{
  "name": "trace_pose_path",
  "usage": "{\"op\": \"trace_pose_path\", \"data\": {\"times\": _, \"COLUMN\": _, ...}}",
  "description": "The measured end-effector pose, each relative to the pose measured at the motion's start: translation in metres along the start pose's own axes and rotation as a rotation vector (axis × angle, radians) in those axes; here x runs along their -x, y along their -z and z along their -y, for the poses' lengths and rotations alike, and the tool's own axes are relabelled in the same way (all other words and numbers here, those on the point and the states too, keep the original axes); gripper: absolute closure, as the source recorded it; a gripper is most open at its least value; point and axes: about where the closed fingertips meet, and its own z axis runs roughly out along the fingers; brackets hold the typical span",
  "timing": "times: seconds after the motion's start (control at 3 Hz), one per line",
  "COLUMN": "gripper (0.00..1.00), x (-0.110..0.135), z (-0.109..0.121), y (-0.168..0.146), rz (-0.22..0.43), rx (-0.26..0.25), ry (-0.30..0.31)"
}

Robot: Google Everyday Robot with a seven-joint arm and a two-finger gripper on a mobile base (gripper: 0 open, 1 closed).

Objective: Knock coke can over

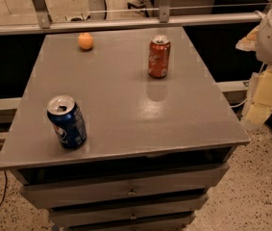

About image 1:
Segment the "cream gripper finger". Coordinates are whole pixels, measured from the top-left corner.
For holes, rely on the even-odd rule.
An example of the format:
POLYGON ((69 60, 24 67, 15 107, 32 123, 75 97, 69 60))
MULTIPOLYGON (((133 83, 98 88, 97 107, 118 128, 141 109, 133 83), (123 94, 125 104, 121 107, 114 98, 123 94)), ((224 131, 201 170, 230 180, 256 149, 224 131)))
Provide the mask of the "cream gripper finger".
POLYGON ((272 115, 272 66, 261 74, 253 73, 243 108, 243 119, 263 124, 272 115))
POLYGON ((241 51, 246 51, 246 52, 255 51, 256 44, 257 44, 258 31, 259 31, 259 27, 256 26, 244 38, 240 39, 237 42, 237 44, 235 45, 235 48, 241 51))

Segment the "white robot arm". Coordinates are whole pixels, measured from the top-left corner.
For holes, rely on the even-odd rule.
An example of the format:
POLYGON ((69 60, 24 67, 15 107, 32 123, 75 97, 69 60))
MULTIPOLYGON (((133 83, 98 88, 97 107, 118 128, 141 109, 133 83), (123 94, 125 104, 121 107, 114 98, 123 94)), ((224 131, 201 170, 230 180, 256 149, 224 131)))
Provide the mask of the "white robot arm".
POLYGON ((248 104, 243 116, 255 124, 263 124, 272 115, 272 8, 260 16, 260 25, 235 45, 238 50, 255 51, 257 59, 267 65, 264 71, 255 74, 257 80, 250 80, 248 104))

